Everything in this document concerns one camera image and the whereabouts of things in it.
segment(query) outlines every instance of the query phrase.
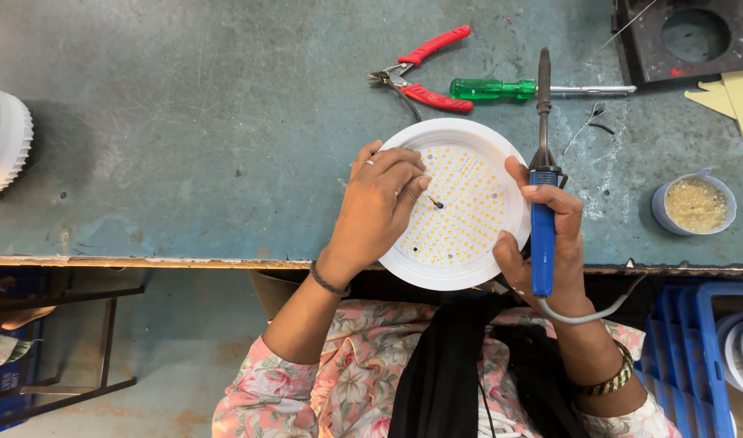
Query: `woman's right hand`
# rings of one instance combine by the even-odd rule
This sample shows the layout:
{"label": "woman's right hand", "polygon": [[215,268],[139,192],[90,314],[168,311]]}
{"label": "woman's right hand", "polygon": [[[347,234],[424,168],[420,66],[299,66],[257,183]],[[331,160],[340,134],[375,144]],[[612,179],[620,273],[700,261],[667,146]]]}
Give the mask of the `woman's right hand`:
{"label": "woman's right hand", "polygon": [[[585,296],[582,278],[582,201],[554,185],[529,185],[528,167],[514,157],[508,157],[504,167],[526,201],[547,204],[555,212],[553,294],[548,297],[548,305],[563,316],[594,313],[593,304]],[[523,300],[543,314],[531,293],[531,260],[523,260],[511,233],[499,233],[493,256],[509,285],[522,292]]]}
{"label": "woman's right hand", "polygon": [[369,143],[355,158],[333,236],[318,258],[318,273],[335,288],[388,252],[431,182],[420,152],[380,147],[380,140]]}

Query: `finger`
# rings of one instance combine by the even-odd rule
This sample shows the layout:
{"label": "finger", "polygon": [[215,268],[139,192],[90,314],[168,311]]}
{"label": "finger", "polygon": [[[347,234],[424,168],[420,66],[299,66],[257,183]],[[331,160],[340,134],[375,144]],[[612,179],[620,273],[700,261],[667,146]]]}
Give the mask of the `finger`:
{"label": "finger", "polygon": [[387,172],[394,164],[406,161],[425,172],[425,164],[421,161],[420,152],[403,147],[394,147],[384,150],[374,156],[374,165],[369,167],[368,174],[380,175]]}
{"label": "finger", "polygon": [[531,264],[522,259],[515,236],[502,230],[493,246],[493,258],[515,292],[530,291]]}
{"label": "finger", "polygon": [[423,171],[409,162],[399,161],[394,164],[393,167],[388,169],[385,174],[378,176],[376,181],[386,189],[393,189],[396,193],[399,193],[412,178],[417,178],[422,175]]}
{"label": "finger", "polygon": [[550,184],[526,185],[522,197],[532,203],[547,204],[555,212],[555,234],[577,238],[582,222],[582,201]]}
{"label": "finger", "polygon": [[518,189],[522,189],[524,185],[528,185],[528,167],[525,164],[520,163],[514,156],[507,157],[504,160],[504,169],[507,171],[509,176],[513,177],[515,183],[518,185]]}
{"label": "finger", "polygon": [[417,203],[417,198],[428,188],[431,180],[430,176],[418,176],[412,178],[401,189],[399,197],[396,198],[396,206],[393,208],[393,224],[401,228],[401,232],[404,232],[406,225],[409,223],[410,214],[412,214],[412,209]]}
{"label": "finger", "polygon": [[373,142],[361,147],[361,151],[358,152],[355,161],[353,161],[353,169],[350,171],[350,179],[352,179],[363,166],[367,166],[366,160],[372,157],[372,154],[377,152],[382,147],[382,140],[374,140]]}

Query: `black scarf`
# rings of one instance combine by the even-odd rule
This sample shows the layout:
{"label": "black scarf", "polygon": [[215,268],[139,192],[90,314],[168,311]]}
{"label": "black scarf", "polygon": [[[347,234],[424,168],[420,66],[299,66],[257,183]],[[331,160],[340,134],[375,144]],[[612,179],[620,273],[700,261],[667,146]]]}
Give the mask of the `black scarf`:
{"label": "black scarf", "polygon": [[[477,360],[485,326],[505,307],[497,294],[441,307],[407,363],[388,438],[476,438]],[[497,326],[510,350],[520,402],[544,438],[588,438],[570,408],[558,344],[541,326]]]}

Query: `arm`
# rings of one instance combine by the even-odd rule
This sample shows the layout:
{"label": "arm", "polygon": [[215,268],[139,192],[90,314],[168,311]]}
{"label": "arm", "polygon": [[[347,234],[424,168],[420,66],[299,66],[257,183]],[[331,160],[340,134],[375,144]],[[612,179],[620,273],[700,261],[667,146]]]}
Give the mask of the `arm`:
{"label": "arm", "polygon": [[[431,181],[423,176],[419,152],[393,148],[375,154],[381,146],[377,140],[358,154],[333,236],[318,257],[318,275],[337,289],[393,246]],[[307,277],[250,348],[217,406],[213,436],[318,435],[310,393],[338,304],[339,297]]]}
{"label": "arm", "polygon": [[[595,313],[585,296],[582,278],[582,202],[553,185],[528,185],[528,169],[514,157],[505,162],[507,172],[517,181],[522,196],[529,202],[547,204],[555,212],[555,266],[553,294],[548,304],[564,316]],[[523,293],[534,309],[540,310],[530,288],[530,263],[522,259],[515,238],[503,232],[494,246],[494,256],[507,281]],[[569,379],[588,386],[610,380],[622,366],[622,354],[601,321],[563,324],[551,321],[561,348]],[[636,375],[619,390],[600,396],[577,395],[576,407],[597,417],[618,417],[639,409],[647,400],[647,391]]]}
{"label": "arm", "polygon": [[[367,144],[353,162],[333,236],[318,257],[318,275],[339,290],[388,252],[431,181],[423,176],[420,152],[396,147],[375,154],[381,146],[380,140]],[[274,317],[263,341],[287,361],[317,363],[338,305],[339,297],[310,275]]]}

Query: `floral shirt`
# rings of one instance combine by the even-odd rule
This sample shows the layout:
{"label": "floral shirt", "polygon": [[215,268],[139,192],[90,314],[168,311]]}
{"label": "floral shirt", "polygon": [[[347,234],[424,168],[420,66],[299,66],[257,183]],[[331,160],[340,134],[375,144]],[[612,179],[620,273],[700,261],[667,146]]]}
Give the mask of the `floral shirt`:
{"label": "floral shirt", "polygon": [[[388,435],[399,377],[428,327],[436,307],[423,304],[347,300],[339,306],[320,363],[296,365],[273,354],[259,337],[226,389],[213,417],[214,438],[383,438]],[[532,308],[502,311],[492,325],[552,326]],[[612,337],[639,359],[645,333],[604,321]],[[541,438],[518,398],[507,370],[509,349],[485,337],[483,388],[497,435]],[[490,435],[481,392],[478,433]],[[681,437],[649,395],[637,411],[612,419],[578,413],[593,437]]]}

